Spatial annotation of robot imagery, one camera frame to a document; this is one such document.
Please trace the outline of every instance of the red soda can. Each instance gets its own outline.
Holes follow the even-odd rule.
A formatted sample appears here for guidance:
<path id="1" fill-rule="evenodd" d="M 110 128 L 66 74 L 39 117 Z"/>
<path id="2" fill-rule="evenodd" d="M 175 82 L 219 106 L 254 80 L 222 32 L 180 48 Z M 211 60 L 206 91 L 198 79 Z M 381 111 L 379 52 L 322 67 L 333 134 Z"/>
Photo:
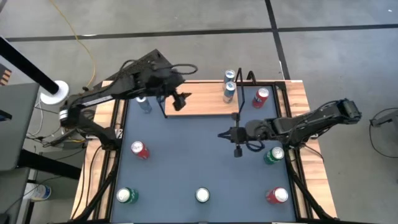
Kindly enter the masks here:
<path id="1" fill-rule="evenodd" d="M 287 191 L 282 187 L 276 187 L 272 190 L 269 190 L 266 193 L 267 201 L 269 203 L 284 203 L 287 201 L 289 195 Z"/>
<path id="2" fill-rule="evenodd" d="M 135 141 L 131 145 L 131 151 L 136 156 L 138 156 L 140 159 L 148 159 L 149 158 L 149 150 L 147 149 L 145 144 L 140 141 Z"/>
<path id="3" fill-rule="evenodd" d="M 253 99 L 253 107 L 262 108 L 264 103 L 267 101 L 269 96 L 269 92 L 266 88 L 260 88 L 257 93 L 254 95 Z"/>

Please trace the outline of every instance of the wooden table frame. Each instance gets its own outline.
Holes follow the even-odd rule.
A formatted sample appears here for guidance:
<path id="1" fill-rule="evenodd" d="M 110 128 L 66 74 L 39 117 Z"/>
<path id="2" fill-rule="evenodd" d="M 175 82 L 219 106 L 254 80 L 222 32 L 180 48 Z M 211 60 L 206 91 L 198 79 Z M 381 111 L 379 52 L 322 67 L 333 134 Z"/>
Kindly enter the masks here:
<path id="1" fill-rule="evenodd" d="M 222 80 L 192 80 L 187 82 L 222 82 Z M 297 116 L 300 114 L 304 114 L 310 111 L 310 107 L 308 105 L 307 96 L 305 94 L 305 89 L 303 82 L 301 80 L 258 80 L 257 82 L 261 83 L 277 83 L 277 98 L 279 99 L 279 106 L 281 110 L 282 116 L 292 115 Z M 111 81 L 104 81 L 103 86 L 109 85 Z M 286 108 L 285 104 L 289 102 L 289 107 Z M 124 113 L 126 112 L 127 103 L 124 101 L 109 101 L 103 104 L 100 104 L 96 108 L 96 114 L 94 117 L 94 122 L 102 125 L 103 127 L 111 126 L 111 123 L 115 124 L 115 128 L 120 128 L 120 124 L 123 124 Z M 310 147 L 314 148 L 316 151 L 320 153 L 320 147 L 318 141 L 309 140 L 307 143 Z M 98 140 L 91 141 L 86 150 L 85 162 L 86 164 L 90 164 L 93 160 L 93 154 L 96 149 L 100 146 L 100 142 Z M 323 165 L 323 161 L 316 154 L 306 149 L 301 149 L 299 153 L 294 154 L 290 152 L 291 158 L 295 158 L 297 156 L 300 159 L 297 159 L 294 162 L 294 168 L 298 173 L 300 173 L 299 167 L 302 167 L 302 174 L 305 176 L 305 182 L 307 184 L 307 189 L 311 192 L 313 197 L 317 200 L 317 202 L 322 206 L 322 208 L 331 216 L 336 217 L 336 210 L 333 203 L 333 199 L 331 196 L 328 179 L 326 176 L 325 166 Z M 114 162 L 114 152 L 105 153 L 100 150 L 97 153 L 97 156 L 93 161 L 93 169 L 91 171 L 91 183 L 88 185 L 88 176 L 90 173 L 90 167 L 85 166 L 85 169 L 82 169 L 82 172 L 85 172 L 85 187 L 82 192 L 82 175 L 80 177 L 80 181 L 78 184 L 75 202 L 73 204 L 72 211 L 74 212 L 81 194 L 83 197 L 81 199 L 80 206 L 78 207 L 77 213 L 75 217 L 77 217 L 85 208 L 86 203 L 90 202 L 95 193 L 98 190 L 100 185 L 100 180 L 104 180 L 104 177 L 107 173 L 109 173 L 113 162 Z M 86 201 L 88 189 L 90 190 L 88 195 L 88 202 Z M 310 218 L 313 215 L 313 212 L 306 208 L 306 201 L 304 200 L 301 191 L 295 185 L 295 191 L 297 194 L 297 203 L 298 203 L 298 212 L 301 218 Z M 109 191 L 109 187 L 104 193 L 101 203 L 97 206 L 97 209 L 91 214 L 90 218 L 94 219 L 105 219 L 109 221 L 110 218 L 110 210 L 112 200 L 108 200 L 109 193 L 111 199 L 113 198 L 113 191 Z"/>

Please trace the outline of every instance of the black floor line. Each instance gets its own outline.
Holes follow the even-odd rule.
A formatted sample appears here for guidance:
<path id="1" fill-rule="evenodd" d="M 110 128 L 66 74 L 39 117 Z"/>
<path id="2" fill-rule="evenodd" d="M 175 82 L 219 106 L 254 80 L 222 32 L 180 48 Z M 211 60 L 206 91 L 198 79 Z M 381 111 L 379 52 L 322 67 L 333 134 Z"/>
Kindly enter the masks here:
<path id="1" fill-rule="evenodd" d="M 284 27 L 278 28 L 279 32 L 311 32 L 334 30 L 367 30 L 367 29 L 395 29 L 398 24 L 356 25 L 356 26 L 321 26 L 321 27 Z"/>
<path id="2" fill-rule="evenodd" d="M 282 67 L 282 74 L 286 80 L 290 80 L 289 69 L 287 68 L 285 53 L 282 47 L 282 42 L 280 41 L 280 36 L 278 32 L 278 27 L 276 25 L 274 11 L 272 10 L 271 0 L 265 0 L 265 2 L 267 5 L 269 21 L 271 23 L 272 34 L 274 35 L 276 51 L 278 54 L 280 66 Z"/>
<path id="3" fill-rule="evenodd" d="M 166 31 L 166 32 L 140 32 L 126 34 L 95 34 L 95 35 L 78 35 L 81 40 L 96 39 L 118 39 L 133 37 L 169 37 L 169 36 L 185 36 L 185 35 L 211 35 L 211 34 L 255 34 L 271 32 L 271 28 L 242 28 L 242 29 L 213 29 L 213 30 L 184 30 L 184 31 Z M 27 42 L 27 41 L 53 41 L 53 40 L 75 40 L 74 35 L 52 36 L 52 37 L 10 37 L 10 42 Z"/>
<path id="4" fill-rule="evenodd" d="M 1 13 L 2 9 L 4 9 L 4 6 L 6 5 L 6 3 L 7 3 L 7 0 L 2 0 L 0 2 L 0 13 Z"/>

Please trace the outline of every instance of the white container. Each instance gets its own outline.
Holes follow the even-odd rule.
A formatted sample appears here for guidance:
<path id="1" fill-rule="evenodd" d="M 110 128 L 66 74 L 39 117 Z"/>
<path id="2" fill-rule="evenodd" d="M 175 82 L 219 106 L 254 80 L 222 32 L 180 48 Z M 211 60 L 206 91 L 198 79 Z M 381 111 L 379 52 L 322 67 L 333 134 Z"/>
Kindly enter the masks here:
<path id="1" fill-rule="evenodd" d="M 39 202 L 47 200 L 51 195 L 51 187 L 39 184 L 27 183 L 24 193 L 24 199 L 31 199 Z"/>

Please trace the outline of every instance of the gray floor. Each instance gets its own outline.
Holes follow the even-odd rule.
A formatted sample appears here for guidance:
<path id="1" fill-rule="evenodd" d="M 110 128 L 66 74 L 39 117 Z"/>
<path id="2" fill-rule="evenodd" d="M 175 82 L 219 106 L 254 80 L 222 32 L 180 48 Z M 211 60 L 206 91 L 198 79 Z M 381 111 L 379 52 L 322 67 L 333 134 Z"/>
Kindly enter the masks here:
<path id="1" fill-rule="evenodd" d="M 78 34 L 270 27 L 263 0 L 57 0 L 56 3 Z M 398 23 L 395 1 L 272 0 L 272 6 L 279 27 Z M 8 0 L 0 13 L 0 34 L 35 37 L 72 33 L 47 0 Z M 368 120 L 377 111 L 398 105 L 398 29 L 289 32 L 280 33 L 280 38 L 290 76 L 304 81 L 312 109 L 326 101 L 347 97 L 363 112 L 363 119 L 357 125 L 336 126 L 320 139 L 338 216 L 359 222 L 396 223 L 398 165 L 396 160 L 372 150 Z M 97 61 L 95 83 L 112 75 L 125 60 L 139 58 L 155 48 L 172 63 L 197 64 L 199 72 L 189 79 L 219 79 L 223 70 L 238 67 L 253 70 L 257 78 L 282 78 L 271 33 L 84 40 L 84 43 Z M 90 58 L 72 40 L 12 44 L 48 76 L 65 80 L 71 93 L 80 91 L 90 79 Z M 10 83 L 31 82 L 12 66 L 10 69 L 14 72 Z M 40 114 L 36 111 L 30 126 L 32 131 L 37 129 L 39 121 Z M 46 113 L 42 133 L 50 133 L 57 126 L 57 116 Z M 398 156 L 397 133 L 391 125 L 375 129 L 373 134 L 378 148 Z M 33 148 L 33 143 L 26 144 Z M 37 204 L 33 224 L 66 221 L 73 199 L 51 203 Z"/>

